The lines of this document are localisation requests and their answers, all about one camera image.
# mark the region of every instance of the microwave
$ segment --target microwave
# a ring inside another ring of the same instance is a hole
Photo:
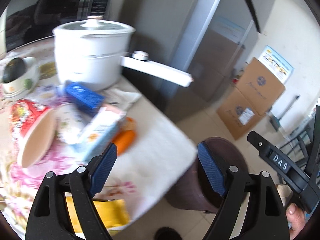
[[[6,51],[52,36],[58,25],[90,15],[117,21],[124,0],[11,0],[2,15]]]

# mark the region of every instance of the fingernail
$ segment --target fingernail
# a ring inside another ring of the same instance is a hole
[[[297,209],[297,206],[295,205],[295,203],[291,203],[288,207],[288,212],[290,215],[292,215]]]

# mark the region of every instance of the yellow package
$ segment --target yellow package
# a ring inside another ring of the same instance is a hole
[[[75,233],[82,233],[72,197],[66,197],[69,216]],[[94,206],[104,224],[108,228],[121,227],[129,223],[129,214],[123,199],[112,201],[93,201]]]

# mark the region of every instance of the black shoe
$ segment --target black shoe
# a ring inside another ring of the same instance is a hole
[[[160,228],[154,240],[182,240],[182,237],[172,228]]]

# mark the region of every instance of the hand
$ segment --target hand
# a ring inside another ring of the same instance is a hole
[[[293,240],[306,224],[304,212],[295,203],[291,203],[285,214],[288,221],[291,222],[290,240]]]

